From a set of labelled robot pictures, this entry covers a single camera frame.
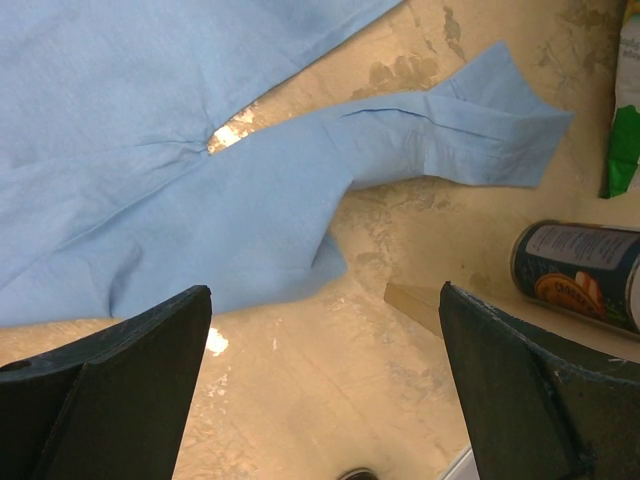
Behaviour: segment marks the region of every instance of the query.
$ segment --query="cloth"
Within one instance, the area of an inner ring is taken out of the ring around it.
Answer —
[[[571,121],[500,43],[428,92],[249,135],[125,147],[0,175],[0,321],[135,315],[193,284],[214,312],[315,292],[345,270],[329,222],[348,189],[420,175],[536,186]]]
[[[2,2],[0,171],[202,142],[401,1]]]

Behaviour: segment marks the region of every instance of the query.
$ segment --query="fabric fold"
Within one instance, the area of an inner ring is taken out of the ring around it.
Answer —
[[[213,157],[174,142],[3,172],[0,322],[129,317],[193,284],[217,313],[301,298],[344,272],[327,229],[347,190],[424,174],[535,186],[570,121],[497,44],[428,92],[319,110]]]

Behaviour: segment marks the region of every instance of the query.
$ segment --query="table surface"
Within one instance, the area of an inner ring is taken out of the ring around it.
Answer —
[[[427,89],[498,40],[539,95],[576,112],[536,190],[423,178],[349,194],[332,225],[347,275],[302,302],[214,318],[176,479],[320,480],[367,465],[411,480],[446,469],[468,443],[446,352],[384,303],[385,285],[454,280],[511,295],[509,250],[529,223],[640,225],[634,195],[597,200],[623,3],[409,0],[216,133],[212,152],[319,107]],[[0,330],[0,364],[113,322]]]

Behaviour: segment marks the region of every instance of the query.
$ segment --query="can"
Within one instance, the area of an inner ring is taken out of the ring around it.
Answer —
[[[511,274],[525,295],[640,333],[640,231],[545,220],[525,230]]]

